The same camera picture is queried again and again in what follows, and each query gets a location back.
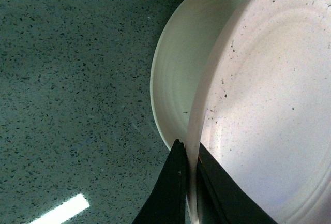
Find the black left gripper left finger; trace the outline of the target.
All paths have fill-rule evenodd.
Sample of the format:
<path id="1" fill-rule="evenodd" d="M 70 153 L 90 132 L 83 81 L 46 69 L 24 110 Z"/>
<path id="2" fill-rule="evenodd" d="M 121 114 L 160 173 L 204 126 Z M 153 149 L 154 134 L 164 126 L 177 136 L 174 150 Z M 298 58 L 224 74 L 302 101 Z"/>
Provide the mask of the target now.
<path id="1" fill-rule="evenodd" d="M 176 139 L 152 193 L 133 223 L 185 223 L 187 155 Z"/>

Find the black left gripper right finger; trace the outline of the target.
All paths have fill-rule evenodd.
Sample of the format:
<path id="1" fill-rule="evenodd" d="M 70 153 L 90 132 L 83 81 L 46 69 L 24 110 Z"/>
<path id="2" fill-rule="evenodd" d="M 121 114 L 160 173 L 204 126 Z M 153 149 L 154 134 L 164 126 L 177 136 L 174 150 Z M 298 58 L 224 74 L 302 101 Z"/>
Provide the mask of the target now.
<path id="1" fill-rule="evenodd" d="M 198 213 L 203 223 L 275 223 L 201 144 L 197 164 Z"/>

